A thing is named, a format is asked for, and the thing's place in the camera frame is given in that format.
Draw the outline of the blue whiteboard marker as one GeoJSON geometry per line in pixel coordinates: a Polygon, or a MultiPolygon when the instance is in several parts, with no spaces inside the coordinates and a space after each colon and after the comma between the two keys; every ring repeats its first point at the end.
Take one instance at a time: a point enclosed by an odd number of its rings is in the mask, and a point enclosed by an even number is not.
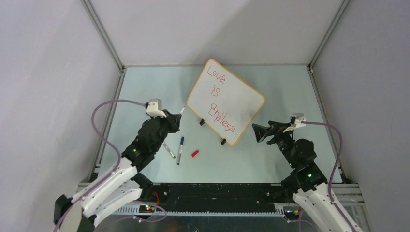
{"type": "Polygon", "coordinates": [[[185,140],[185,137],[182,136],[182,137],[181,137],[181,140],[180,140],[179,150],[178,150],[177,165],[180,165],[181,156],[182,156],[182,150],[183,150],[183,145],[184,145],[184,140],[185,140]]]}

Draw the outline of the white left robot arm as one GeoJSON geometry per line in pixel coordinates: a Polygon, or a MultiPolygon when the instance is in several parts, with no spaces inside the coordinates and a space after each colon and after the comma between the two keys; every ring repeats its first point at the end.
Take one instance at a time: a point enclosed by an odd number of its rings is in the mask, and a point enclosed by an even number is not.
{"type": "Polygon", "coordinates": [[[141,171],[155,158],[165,138],[179,131],[181,114],[167,110],[148,113],[136,138],[120,154],[113,166],[72,197],[61,195],[55,201],[55,231],[92,232],[101,222],[124,205],[148,201],[153,188],[138,183],[141,171]]]}

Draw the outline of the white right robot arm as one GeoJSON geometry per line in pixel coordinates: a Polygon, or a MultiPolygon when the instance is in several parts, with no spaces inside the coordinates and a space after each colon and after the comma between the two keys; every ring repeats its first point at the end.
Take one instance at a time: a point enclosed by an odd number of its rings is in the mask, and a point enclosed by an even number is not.
{"type": "Polygon", "coordinates": [[[304,116],[292,116],[289,123],[269,121],[268,126],[253,123],[252,128],[257,142],[271,138],[267,144],[276,145],[292,169],[290,175],[281,182],[281,195],[285,201],[295,201],[322,232],[361,232],[362,228],[348,214],[332,190],[332,180],[342,148],[327,178],[314,161],[317,157],[314,143],[293,138],[296,129],[310,124],[304,116]]]}

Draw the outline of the orange framed whiteboard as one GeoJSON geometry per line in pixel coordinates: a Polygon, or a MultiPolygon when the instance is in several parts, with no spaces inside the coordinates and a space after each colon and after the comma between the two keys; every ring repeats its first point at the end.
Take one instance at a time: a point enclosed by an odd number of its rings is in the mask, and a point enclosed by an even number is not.
{"type": "Polygon", "coordinates": [[[236,145],[264,103],[260,92],[214,59],[187,99],[187,106],[229,145],[236,145]]]}

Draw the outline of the red marker cap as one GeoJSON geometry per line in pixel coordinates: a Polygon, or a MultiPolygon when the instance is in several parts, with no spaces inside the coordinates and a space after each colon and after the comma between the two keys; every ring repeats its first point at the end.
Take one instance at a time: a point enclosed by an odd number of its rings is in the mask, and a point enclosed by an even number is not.
{"type": "Polygon", "coordinates": [[[196,150],[196,151],[194,151],[194,152],[191,154],[191,156],[192,156],[192,157],[195,157],[198,153],[199,153],[199,150],[196,150]]]}

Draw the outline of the green whiteboard marker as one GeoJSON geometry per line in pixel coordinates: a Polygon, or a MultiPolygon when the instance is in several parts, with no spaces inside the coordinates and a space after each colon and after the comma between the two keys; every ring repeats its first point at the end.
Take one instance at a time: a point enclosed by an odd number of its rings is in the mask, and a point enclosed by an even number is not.
{"type": "Polygon", "coordinates": [[[163,143],[162,146],[166,149],[166,151],[171,155],[172,158],[176,158],[176,155],[166,143],[163,143]]]}

